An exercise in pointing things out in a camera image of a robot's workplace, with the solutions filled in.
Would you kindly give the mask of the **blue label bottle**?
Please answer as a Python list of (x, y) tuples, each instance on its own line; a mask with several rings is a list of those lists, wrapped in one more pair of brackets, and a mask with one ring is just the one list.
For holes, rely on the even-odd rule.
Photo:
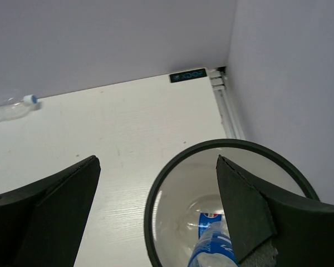
[(188, 262), (189, 266), (239, 266), (223, 214), (201, 213), (198, 238)]

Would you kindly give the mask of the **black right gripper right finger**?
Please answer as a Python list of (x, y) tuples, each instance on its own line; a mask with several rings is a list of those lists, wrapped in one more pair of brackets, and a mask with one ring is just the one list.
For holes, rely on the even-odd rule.
[(271, 184), (223, 156), (217, 179), (241, 266), (334, 266), (334, 205)]

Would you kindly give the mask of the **clear bottle at back wall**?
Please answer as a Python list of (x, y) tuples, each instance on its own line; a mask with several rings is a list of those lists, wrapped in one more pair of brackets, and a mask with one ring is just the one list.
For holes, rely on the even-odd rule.
[(25, 95), (20, 100), (0, 106), (0, 122), (16, 120), (27, 116), (30, 112), (36, 110), (39, 100), (35, 95)]

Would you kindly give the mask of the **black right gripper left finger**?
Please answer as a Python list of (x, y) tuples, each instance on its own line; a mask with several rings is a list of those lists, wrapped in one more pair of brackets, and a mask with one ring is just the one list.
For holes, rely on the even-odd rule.
[(90, 156), (0, 194), (0, 266), (74, 266), (100, 172)]

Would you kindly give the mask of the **aluminium table rail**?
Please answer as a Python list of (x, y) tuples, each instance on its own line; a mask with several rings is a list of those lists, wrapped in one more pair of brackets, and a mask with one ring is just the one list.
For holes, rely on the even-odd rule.
[(226, 136), (232, 139), (245, 140), (237, 105), (228, 82), (226, 67), (210, 69), (208, 75)]

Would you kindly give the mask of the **black logo sticker right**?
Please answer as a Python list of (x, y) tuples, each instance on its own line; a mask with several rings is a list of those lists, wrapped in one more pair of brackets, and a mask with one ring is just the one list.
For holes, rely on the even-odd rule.
[(200, 68), (200, 69), (195, 69), (195, 70), (172, 73), (169, 75), (169, 79), (171, 83), (176, 83), (176, 82), (194, 80), (197, 78), (204, 78), (207, 76), (208, 74), (207, 74), (206, 69)]

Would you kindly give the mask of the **white bin black rim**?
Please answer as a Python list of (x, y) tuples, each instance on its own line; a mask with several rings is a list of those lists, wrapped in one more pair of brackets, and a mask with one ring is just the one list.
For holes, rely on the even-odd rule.
[(318, 199), (292, 163), (264, 146), (238, 139), (196, 144), (168, 162), (149, 192), (144, 235), (153, 266), (187, 266), (208, 225), (225, 224), (216, 171), (219, 156), (287, 191)]

